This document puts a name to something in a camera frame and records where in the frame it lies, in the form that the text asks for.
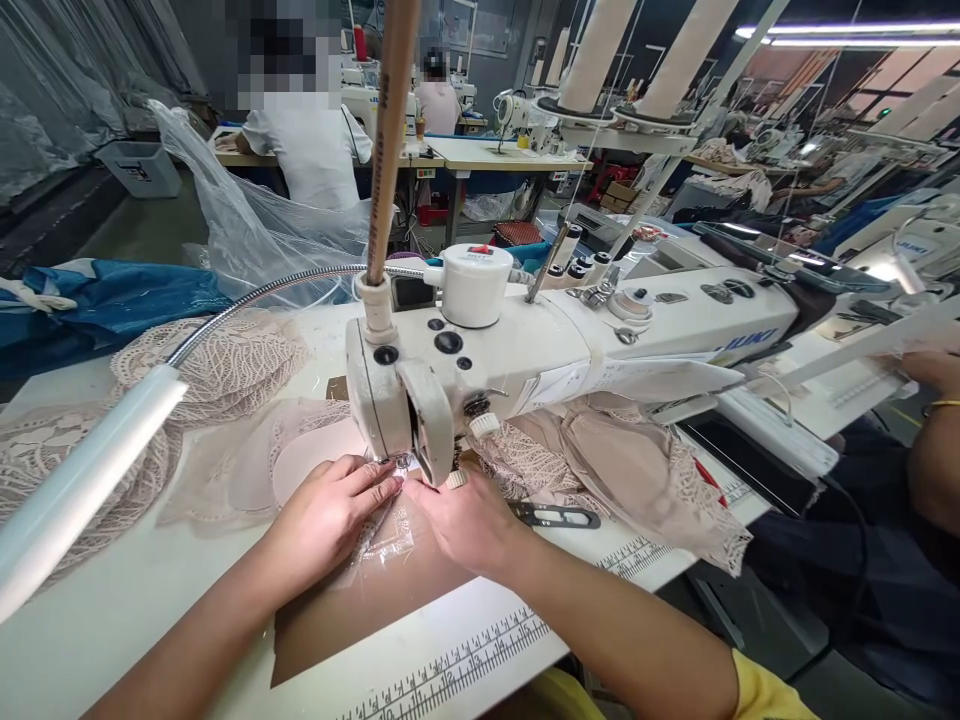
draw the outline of clear plastic sheet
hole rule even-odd
[[[155,129],[147,98],[206,94],[168,0],[7,0],[0,67],[0,204],[113,139]]]
[[[514,200],[521,192],[468,196],[463,201],[463,214],[475,222],[509,220],[513,215]]]
[[[221,292],[239,298],[277,278],[314,267],[364,262],[370,202],[342,213],[300,205],[231,175],[190,126],[183,108],[149,101],[163,145],[196,179],[200,208],[210,228],[210,269]],[[294,308],[353,298],[353,278],[328,278],[277,293],[264,304]]]
[[[274,469],[279,469],[284,449],[314,430],[353,422],[349,418],[350,403],[342,400],[287,399],[203,435],[195,440],[157,524],[187,521],[201,537],[220,537],[272,520],[279,512]],[[333,449],[332,455],[341,454]],[[361,568],[369,572],[412,549],[407,511],[386,503],[364,523],[353,554],[331,579],[331,587],[346,587]]]

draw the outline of plastic bin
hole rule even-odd
[[[180,173],[160,143],[119,140],[94,154],[135,198],[174,198],[180,194]]]

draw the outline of person's left hand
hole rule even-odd
[[[400,491],[395,467],[344,455],[307,476],[249,553],[261,582],[277,593],[278,607],[347,559],[363,521]]]

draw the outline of measuring tape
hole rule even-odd
[[[731,509],[751,494],[750,488],[739,482],[725,486],[723,492]],[[671,552],[672,548],[637,537],[607,555],[597,567],[630,580]],[[524,605],[400,682],[376,691],[373,697],[340,715],[338,720],[418,720],[426,717],[454,695],[552,632],[533,610]]]

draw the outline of plastic bag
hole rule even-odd
[[[515,192],[508,192],[467,197],[463,201],[463,214],[476,222],[508,219],[515,195]]]
[[[210,269],[210,251],[206,245],[184,243],[180,246],[180,251],[183,253],[184,264],[201,270]]]
[[[337,213],[300,205],[234,177],[190,126],[183,108],[149,101],[163,146],[183,160],[196,178],[200,208],[210,227],[210,269],[220,290],[239,298],[273,280],[328,265],[364,262],[370,202]],[[302,308],[353,298],[353,278],[303,283],[261,304]]]

